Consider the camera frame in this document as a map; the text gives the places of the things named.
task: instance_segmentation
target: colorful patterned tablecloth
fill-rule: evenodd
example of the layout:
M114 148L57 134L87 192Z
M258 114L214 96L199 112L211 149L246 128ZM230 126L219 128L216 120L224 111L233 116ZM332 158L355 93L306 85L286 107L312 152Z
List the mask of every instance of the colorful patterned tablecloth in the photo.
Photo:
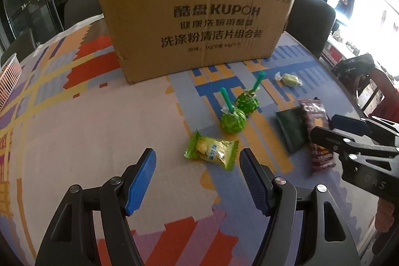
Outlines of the colorful patterned tablecloth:
M231 97L266 76L261 107L238 135L219 128L225 87ZM273 79L295 73L290 89ZM190 134L238 139L260 163L297 186L323 183L331 191L358 244L377 199L340 179L341 165L311 175L306 149L289 156L275 112L297 98L319 97L330 116L357 117L324 67L284 33L268 59L193 69L128 85L105 21L81 24L25 60L22 76L0 112L0 231L25 265L34 265L41 240L72 184L101 186L145 148L157 167L141 208L128 223L146 266L251 265L268 218L258 211L240 168L232 172L183 157ZM94 214L103 266L109 266L100 214ZM295 222L287 265L295 260L301 216Z

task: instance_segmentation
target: green lollipop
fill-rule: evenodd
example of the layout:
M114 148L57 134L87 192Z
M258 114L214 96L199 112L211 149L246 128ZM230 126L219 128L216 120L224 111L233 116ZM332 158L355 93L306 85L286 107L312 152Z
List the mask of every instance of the green lollipop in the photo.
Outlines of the green lollipop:
M255 92L258 91L259 85L264 76L265 72L260 71L254 87L252 87L252 89L246 89L235 101L235 105L246 115L250 115L259 107L259 102L256 99Z
M222 87L220 92L222 93L222 96L229 109L228 112L222 114L220 125L227 133L238 133L245 127L247 118L245 117L243 111L232 105L225 88Z

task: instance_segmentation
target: cardboard box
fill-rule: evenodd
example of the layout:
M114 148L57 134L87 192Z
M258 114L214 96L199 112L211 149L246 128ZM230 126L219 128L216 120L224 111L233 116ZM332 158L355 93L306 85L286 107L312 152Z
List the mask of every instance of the cardboard box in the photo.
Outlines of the cardboard box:
M293 0L100 0L128 83L269 57Z

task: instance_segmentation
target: basket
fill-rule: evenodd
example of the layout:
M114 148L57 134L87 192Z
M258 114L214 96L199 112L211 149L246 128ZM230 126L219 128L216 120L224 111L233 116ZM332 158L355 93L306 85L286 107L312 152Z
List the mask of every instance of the basket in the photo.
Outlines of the basket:
M0 68L0 111L17 84L21 73L21 65L18 62L17 54L14 53Z

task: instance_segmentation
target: finger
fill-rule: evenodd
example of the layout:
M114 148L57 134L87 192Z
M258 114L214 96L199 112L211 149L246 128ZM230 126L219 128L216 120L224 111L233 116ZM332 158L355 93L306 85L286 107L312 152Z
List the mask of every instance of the finger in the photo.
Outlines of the finger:
M388 232L390 227L394 224L394 217L383 212L376 214L376 229L380 232Z
M378 211L383 211L389 215L392 215L395 210L395 205L382 198L378 199Z

